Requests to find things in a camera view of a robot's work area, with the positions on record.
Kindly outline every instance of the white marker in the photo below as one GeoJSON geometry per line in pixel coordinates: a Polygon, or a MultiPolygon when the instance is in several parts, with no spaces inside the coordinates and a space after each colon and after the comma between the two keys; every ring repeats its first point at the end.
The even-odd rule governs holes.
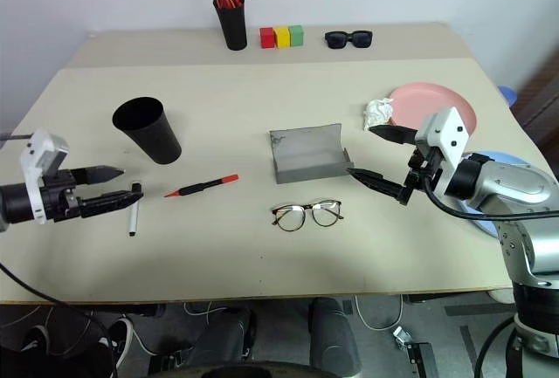
{"type": "MultiPolygon", "coordinates": [[[[132,182],[132,191],[141,192],[141,183],[138,180],[132,182]]],[[[132,204],[132,210],[130,211],[130,226],[128,227],[128,235],[133,237],[136,235],[136,229],[138,227],[138,205],[140,201],[136,201],[132,204]]]]}

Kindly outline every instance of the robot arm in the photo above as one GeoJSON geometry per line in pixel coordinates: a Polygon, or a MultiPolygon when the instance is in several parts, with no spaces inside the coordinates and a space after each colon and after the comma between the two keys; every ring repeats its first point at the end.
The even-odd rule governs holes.
{"type": "Polygon", "coordinates": [[[124,171],[108,166],[63,169],[68,154],[66,142],[39,129],[20,157],[25,183],[0,186],[0,232],[10,223],[35,219],[55,223],[76,216],[86,218],[126,208],[139,200],[142,192],[120,190],[91,199],[76,196],[76,186],[108,182],[124,171]]]}
{"type": "Polygon", "coordinates": [[[349,173],[370,189],[407,204],[413,190],[423,190],[440,209],[465,219],[495,223],[518,313],[523,376],[559,374],[559,187],[531,166],[494,162],[483,155],[462,160],[468,135],[455,108],[427,118],[416,132],[406,127],[372,127],[388,141],[417,146],[404,185],[363,169],[349,173]],[[443,195],[467,200],[484,214],[453,210],[443,195]]]}

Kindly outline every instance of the pen holder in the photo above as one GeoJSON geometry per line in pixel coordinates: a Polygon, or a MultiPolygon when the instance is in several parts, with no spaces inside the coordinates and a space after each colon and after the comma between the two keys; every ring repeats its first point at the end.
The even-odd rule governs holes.
{"type": "Polygon", "coordinates": [[[232,51],[246,48],[245,5],[234,9],[216,7],[221,30],[224,32],[225,43],[232,51]]]}

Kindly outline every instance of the block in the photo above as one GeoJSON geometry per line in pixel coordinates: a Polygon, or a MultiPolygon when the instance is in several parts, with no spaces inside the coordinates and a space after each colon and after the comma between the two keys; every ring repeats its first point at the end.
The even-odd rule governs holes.
{"type": "Polygon", "coordinates": [[[288,48],[291,44],[289,41],[289,29],[287,29],[287,26],[274,27],[273,35],[278,49],[288,48]]]}
{"type": "Polygon", "coordinates": [[[289,26],[291,46],[303,46],[303,26],[289,26]]]}
{"type": "Polygon", "coordinates": [[[262,49],[273,48],[276,45],[275,36],[271,27],[260,28],[260,46],[262,49]]]}

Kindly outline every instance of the pen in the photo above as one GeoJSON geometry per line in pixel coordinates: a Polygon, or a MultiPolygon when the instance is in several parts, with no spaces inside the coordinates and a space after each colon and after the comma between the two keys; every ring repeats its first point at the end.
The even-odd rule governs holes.
{"type": "Polygon", "coordinates": [[[228,175],[226,177],[222,177],[221,179],[212,180],[211,182],[197,183],[191,186],[186,186],[185,188],[180,188],[179,190],[176,190],[173,193],[169,193],[168,195],[165,195],[165,197],[190,195],[192,193],[201,192],[202,190],[211,188],[213,186],[218,186],[220,184],[224,184],[228,182],[234,182],[236,180],[238,180],[238,175],[228,175]]]}
{"type": "MultiPolygon", "coordinates": [[[[141,192],[141,183],[139,181],[132,182],[132,191],[141,192]]],[[[138,228],[138,204],[139,201],[134,202],[130,210],[130,225],[128,226],[128,235],[133,237],[136,235],[138,228]]]]}

